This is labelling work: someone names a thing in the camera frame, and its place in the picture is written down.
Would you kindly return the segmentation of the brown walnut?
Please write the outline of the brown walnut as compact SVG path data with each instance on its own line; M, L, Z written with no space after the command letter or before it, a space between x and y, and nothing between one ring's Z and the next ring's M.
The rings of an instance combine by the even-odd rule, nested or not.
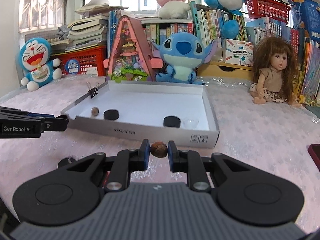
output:
M168 147L161 141L154 142L150 146L150 153L157 158L165 158L168 154Z

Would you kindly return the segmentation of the black round puck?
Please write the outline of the black round puck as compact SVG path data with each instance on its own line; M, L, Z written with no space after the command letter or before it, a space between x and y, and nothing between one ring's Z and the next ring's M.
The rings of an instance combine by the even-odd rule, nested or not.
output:
M163 126L164 127L174 127L174 128L180 128L181 126L181 120L177 116L166 116L163 119Z

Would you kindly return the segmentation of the small brown nut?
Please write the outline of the small brown nut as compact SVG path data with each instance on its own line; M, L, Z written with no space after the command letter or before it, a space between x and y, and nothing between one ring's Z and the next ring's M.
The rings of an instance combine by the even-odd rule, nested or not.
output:
M93 107L91 109L91 115L92 116L98 116L98 114L99 114L99 108L98 107Z

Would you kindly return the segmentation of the white cardboard tray box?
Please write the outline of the white cardboard tray box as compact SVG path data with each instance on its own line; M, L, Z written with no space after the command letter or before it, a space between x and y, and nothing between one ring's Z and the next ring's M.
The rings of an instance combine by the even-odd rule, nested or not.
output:
M93 107L99 108L98 116L91 115ZM105 120L108 109L118 110L119 118ZM183 147L214 148L220 134L208 88L203 85L107 81L94 98L86 93L61 113L68 116L69 128L128 140L173 140ZM180 128L163 126L163 119L171 115L180 118ZM185 129L184 118L197 118L197 128Z

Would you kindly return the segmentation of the black round cap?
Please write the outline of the black round cap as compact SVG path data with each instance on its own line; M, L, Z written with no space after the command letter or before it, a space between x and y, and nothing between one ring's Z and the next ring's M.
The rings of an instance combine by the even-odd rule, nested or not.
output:
M108 109L104 111L104 119L115 121L119 118L119 111L116 109Z

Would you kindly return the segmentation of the black binder clip on tray edge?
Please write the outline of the black binder clip on tray edge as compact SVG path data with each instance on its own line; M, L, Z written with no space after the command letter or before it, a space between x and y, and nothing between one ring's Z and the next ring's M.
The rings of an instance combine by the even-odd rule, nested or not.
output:
M100 84L97 83L95 86L91 86L91 83L87 83L88 93L90 94L91 98L94 98L98 94Z

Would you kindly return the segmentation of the Doraemon plush toy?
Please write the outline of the Doraemon plush toy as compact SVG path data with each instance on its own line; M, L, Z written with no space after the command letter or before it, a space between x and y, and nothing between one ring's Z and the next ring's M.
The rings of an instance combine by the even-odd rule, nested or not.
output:
M50 43L41 37L28 40L21 48L18 61L25 72L21 85L30 92L62 77L61 61L50 60L51 52Z

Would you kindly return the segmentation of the wooden drawer organizer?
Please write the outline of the wooden drawer organizer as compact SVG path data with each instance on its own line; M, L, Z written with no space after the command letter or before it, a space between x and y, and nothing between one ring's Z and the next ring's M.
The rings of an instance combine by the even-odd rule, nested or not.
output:
M210 61L197 69L200 77L231 77L252 81L253 68L249 66L225 63L222 61Z

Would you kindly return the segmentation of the pink triangular diorama house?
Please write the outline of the pink triangular diorama house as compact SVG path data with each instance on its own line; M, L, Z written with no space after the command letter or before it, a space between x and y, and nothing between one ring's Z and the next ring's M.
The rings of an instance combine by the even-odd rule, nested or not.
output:
M107 81L155 81L162 60L153 57L141 20L121 16L104 67Z

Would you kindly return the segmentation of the stack of books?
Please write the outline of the stack of books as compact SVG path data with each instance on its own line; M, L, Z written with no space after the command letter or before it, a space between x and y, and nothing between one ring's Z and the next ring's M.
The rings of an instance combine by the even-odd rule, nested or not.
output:
M76 9L82 18L58 28L57 38L49 40L54 54L108 44L117 24L117 12L128 7L110 5L108 0L90 0Z

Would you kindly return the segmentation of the Stitch blue plush toy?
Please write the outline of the Stitch blue plush toy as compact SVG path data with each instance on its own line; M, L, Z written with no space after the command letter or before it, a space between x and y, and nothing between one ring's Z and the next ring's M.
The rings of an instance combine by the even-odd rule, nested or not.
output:
M218 48L217 40L205 47L200 38L185 32L172 34L160 45L155 42L152 45L153 56L167 64L165 73L156 74L157 82L195 85L204 85L204 82L196 79L194 69L209 63Z

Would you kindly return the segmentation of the white patterned cardboard box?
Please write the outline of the white patterned cardboard box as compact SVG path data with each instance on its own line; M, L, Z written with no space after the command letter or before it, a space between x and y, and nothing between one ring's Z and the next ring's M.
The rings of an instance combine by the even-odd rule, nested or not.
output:
M246 41L225 39L223 42L223 61L241 66L253 66L254 44Z

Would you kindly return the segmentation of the long-haired baby doll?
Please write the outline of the long-haired baby doll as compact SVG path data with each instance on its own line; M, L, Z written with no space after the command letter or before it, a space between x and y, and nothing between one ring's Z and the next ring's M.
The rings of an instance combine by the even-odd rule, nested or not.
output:
M280 37L264 38L254 52L253 69L249 93L256 105L275 102L301 106L293 92L297 64L291 44Z

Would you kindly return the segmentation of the dark red phone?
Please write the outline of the dark red phone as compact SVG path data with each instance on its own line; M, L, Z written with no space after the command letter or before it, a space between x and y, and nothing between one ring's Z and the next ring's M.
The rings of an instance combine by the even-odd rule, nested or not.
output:
M320 144L311 144L308 147L308 153L320 171Z

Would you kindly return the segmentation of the row of upright books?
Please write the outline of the row of upright books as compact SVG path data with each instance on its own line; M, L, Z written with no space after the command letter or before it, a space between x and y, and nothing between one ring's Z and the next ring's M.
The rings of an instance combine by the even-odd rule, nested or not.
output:
M182 23L180 19L160 17L141 20L149 43L162 44L164 39L174 33L187 32L201 39L204 45L212 40L218 41L223 50L222 27L230 16L218 9L202 8L191 3L191 17ZM299 96L300 103L315 106L319 104L319 41L305 34L302 27L291 28L286 23L270 17L245 21L243 16L231 15L239 23L239 34L233 40L246 41L257 45L266 37L280 37L291 44L298 63L298 74L293 82L293 90ZM218 55L223 61L223 53Z

